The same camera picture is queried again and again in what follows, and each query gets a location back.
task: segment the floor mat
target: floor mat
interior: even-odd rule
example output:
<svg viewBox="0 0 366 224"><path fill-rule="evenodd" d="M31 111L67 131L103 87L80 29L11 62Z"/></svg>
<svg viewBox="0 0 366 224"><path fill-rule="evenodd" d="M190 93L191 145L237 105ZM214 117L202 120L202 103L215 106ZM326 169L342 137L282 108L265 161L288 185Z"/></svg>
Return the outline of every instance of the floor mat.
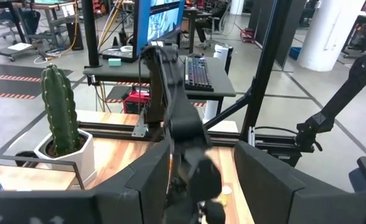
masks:
<svg viewBox="0 0 366 224"><path fill-rule="evenodd" d="M0 80L39 82L43 70L44 68L0 65ZM65 75L72 73L71 70L64 70L64 72Z"/></svg>
<svg viewBox="0 0 366 224"><path fill-rule="evenodd" d="M43 68L0 65L0 97L34 99L41 93ZM66 75L71 70L64 70Z"/></svg>
<svg viewBox="0 0 366 224"><path fill-rule="evenodd" d="M122 96L130 89L130 86L114 86L108 94L106 101L107 103L122 103ZM207 104L206 100L190 100L194 106L205 107Z"/></svg>
<svg viewBox="0 0 366 224"><path fill-rule="evenodd" d="M36 82L0 80L0 97L30 100L40 93L40 84Z"/></svg>

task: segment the wooden tabletop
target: wooden tabletop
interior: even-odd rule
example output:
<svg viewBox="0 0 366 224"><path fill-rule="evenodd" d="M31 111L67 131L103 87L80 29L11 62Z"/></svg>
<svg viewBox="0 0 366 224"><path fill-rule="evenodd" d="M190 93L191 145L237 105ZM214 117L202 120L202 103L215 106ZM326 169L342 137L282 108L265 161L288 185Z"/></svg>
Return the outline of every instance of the wooden tabletop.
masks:
<svg viewBox="0 0 366 224"><path fill-rule="evenodd" d="M75 173L0 166L0 183L4 190L65 190L75 178Z"/></svg>
<svg viewBox="0 0 366 224"><path fill-rule="evenodd" d="M92 111L77 111L77 113L79 121L96 123L135 125L139 118L134 114L111 114ZM211 131L237 132L238 130L235 122L222 121L214 126ZM147 142L113 139L94 139L94 144L97 178L87 186L88 189L102 183L124 169L128 164L145 153L148 145ZM219 168L222 174L223 185L229 186L232 189L232 193L226 196L226 224L252 224L251 213L238 181L233 161L233 149L214 147L207 154Z"/></svg>

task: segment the white column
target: white column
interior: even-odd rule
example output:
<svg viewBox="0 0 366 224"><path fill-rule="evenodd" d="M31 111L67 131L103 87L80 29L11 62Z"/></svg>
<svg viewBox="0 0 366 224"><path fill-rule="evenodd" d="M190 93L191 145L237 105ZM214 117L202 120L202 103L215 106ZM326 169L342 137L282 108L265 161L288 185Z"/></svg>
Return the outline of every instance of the white column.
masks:
<svg viewBox="0 0 366 224"><path fill-rule="evenodd" d="M321 0L298 57L301 67L328 72L334 67L365 0Z"/></svg>
<svg viewBox="0 0 366 224"><path fill-rule="evenodd" d="M243 13L244 0L232 0L232 6L230 7L230 14L241 15Z"/></svg>

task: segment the red equipment box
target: red equipment box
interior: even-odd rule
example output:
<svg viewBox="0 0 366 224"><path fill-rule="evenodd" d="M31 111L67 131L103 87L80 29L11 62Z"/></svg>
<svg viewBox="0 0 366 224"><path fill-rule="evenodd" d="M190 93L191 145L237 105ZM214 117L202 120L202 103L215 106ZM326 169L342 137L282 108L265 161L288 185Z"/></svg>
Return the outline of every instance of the red equipment box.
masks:
<svg viewBox="0 0 366 224"><path fill-rule="evenodd" d="M126 114L140 114L140 108L144 108L146 103L150 100L150 89L148 87L141 87L139 94L139 87L132 86L123 96L123 111Z"/></svg>

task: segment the small yellow object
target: small yellow object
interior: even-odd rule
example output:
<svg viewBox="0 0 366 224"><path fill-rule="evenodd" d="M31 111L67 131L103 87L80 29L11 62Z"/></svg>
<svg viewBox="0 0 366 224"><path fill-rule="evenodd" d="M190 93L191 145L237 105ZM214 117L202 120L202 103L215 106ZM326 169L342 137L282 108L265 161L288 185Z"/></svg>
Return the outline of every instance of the small yellow object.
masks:
<svg viewBox="0 0 366 224"><path fill-rule="evenodd" d="M221 203L223 207L225 207L227 205L227 195L220 194L215 201Z"/></svg>

